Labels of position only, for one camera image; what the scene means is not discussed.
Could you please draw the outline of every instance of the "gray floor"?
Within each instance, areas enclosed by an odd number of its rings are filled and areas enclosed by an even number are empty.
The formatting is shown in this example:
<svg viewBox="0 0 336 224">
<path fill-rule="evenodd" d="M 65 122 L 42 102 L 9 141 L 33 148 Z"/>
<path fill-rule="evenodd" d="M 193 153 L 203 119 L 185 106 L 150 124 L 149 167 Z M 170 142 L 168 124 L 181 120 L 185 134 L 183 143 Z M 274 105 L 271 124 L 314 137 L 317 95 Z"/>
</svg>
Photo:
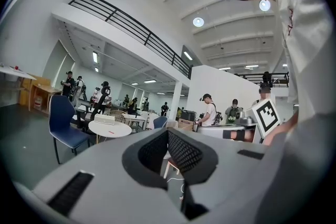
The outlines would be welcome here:
<svg viewBox="0 0 336 224">
<path fill-rule="evenodd" d="M 49 134 L 48 117 L 40 112 L 28 112 L 20 105 L 10 105 L 0 108 L 0 156 L 10 177 L 33 189 L 35 185 L 48 173 L 58 167 L 52 136 Z M 74 158 L 74 154 L 67 146 L 57 142 L 61 163 Z M 77 152 L 84 151 L 87 144 L 81 145 Z M 162 164 L 161 175 L 164 174 L 167 161 Z M 171 167 L 167 180 L 178 176 Z M 179 208 L 183 180 L 168 182 L 168 195 Z"/>
</svg>

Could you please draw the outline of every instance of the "ceiling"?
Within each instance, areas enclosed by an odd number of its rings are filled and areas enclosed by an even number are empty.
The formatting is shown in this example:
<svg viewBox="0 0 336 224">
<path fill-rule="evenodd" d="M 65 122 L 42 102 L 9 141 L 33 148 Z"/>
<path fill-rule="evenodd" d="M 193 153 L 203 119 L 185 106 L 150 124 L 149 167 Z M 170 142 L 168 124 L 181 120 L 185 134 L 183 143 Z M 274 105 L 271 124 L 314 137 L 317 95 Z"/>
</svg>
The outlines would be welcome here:
<svg viewBox="0 0 336 224">
<path fill-rule="evenodd" d="M 62 41 L 74 47 L 84 67 L 92 71 L 97 67 L 99 73 L 128 85 L 136 82 L 139 84 L 136 87 L 145 91 L 174 92 L 175 80 L 137 55 L 126 53 L 118 46 L 107 43 L 70 24 L 59 21 L 59 25 Z M 98 63 L 93 61 L 93 51 L 98 53 Z M 144 83 L 144 81 L 153 79 L 156 83 Z M 181 94 L 187 96 L 188 87 L 183 86 Z"/>
<path fill-rule="evenodd" d="M 259 1 L 238 0 L 158 0 L 178 16 L 194 36 L 208 64 L 231 67 L 229 72 L 264 72 L 268 59 L 279 42 L 274 38 L 276 16 L 271 9 L 262 12 Z M 204 19 L 195 27 L 193 19 Z M 259 65 L 246 70 L 246 65 Z"/>
</svg>

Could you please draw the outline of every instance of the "cable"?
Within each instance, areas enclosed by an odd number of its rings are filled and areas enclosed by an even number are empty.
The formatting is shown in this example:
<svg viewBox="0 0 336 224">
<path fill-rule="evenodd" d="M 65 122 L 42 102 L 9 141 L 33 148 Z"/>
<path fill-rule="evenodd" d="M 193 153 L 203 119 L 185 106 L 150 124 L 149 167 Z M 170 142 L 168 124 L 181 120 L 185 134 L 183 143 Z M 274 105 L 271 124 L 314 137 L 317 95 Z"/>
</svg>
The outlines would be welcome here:
<svg viewBox="0 0 336 224">
<path fill-rule="evenodd" d="M 172 177 L 172 178 L 170 178 L 170 179 L 167 181 L 167 183 L 168 183 L 171 179 L 175 179 L 175 180 L 184 180 L 184 178 L 174 178 L 174 177 Z"/>
</svg>

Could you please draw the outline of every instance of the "fluorescent light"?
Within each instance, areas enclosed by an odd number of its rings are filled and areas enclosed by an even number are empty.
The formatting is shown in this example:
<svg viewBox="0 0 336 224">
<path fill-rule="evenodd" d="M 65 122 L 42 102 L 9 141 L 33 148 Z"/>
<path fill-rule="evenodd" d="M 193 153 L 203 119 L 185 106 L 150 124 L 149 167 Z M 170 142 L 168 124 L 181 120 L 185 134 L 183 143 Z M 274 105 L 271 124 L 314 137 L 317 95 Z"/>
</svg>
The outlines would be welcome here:
<svg viewBox="0 0 336 224">
<path fill-rule="evenodd" d="M 269 0 L 261 0 L 259 2 L 259 8 L 263 11 L 266 12 L 271 8 L 271 2 Z"/>
<path fill-rule="evenodd" d="M 98 54 L 96 52 L 93 52 L 92 55 L 93 55 L 93 61 L 98 62 Z"/>
<path fill-rule="evenodd" d="M 144 81 L 144 83 L 154 83 L 154 82 L 156 82 L 155 79 Z"/>
<path fill-rule="evenodd" d="M 187 56 L 187 58 L 188 58 L 190 61 L 193 60 L 193 58 L 190 57 L 190 55 L 188 54 L 188 52 L 185 51 L 184 54 Z"/>
<path fill-rule="evenodd" d="M 200 17 L 196 17 L 194 20 L 193 20 L 193 24 L 194 26 L 196 27 L 201 27 L 204 25 L 204 20 Z"/>
</svg>

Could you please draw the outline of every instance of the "black backpack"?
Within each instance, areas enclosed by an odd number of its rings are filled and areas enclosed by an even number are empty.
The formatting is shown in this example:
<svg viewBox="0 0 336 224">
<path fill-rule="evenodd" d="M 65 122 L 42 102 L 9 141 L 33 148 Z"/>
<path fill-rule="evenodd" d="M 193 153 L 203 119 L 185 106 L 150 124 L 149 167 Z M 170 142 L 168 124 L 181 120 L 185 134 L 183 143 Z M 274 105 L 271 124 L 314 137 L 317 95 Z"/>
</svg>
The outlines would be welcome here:
<svg viewBox="0 0 336 224">
<path fill-rule="evenodd" d="M 223 120 L 222 114 L 220 112 L 217 112 L 216 105 L 214 103 L 210 103 L 215 106 L 215 111 L 216 111 L 216 116 L 215 116 L 215 121 L 212 125 L 219 125 L 220 122 Z"/>
</svg>

